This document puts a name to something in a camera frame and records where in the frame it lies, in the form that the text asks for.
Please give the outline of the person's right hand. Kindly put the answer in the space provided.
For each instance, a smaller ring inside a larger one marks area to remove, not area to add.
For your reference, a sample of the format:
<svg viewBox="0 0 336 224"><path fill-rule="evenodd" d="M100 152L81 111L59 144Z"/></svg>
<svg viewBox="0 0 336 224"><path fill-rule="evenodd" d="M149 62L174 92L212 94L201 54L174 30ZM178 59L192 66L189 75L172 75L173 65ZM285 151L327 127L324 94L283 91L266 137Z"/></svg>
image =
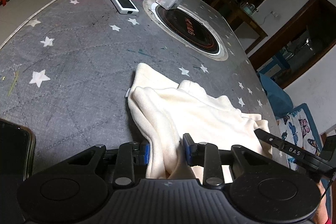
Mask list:
<svg viewBox="0 0 336 224"><path fill-rule="evenodd" d="M319 206L315 212L315 215L312 218L312 221L314 224L329 224L331 223L331 220L329 218L327 207L326 207L326 196L325 196L325 188L322 184L322 181L320 181L317 184L320 194L321 194L321 201L319 203Z"/></svg>

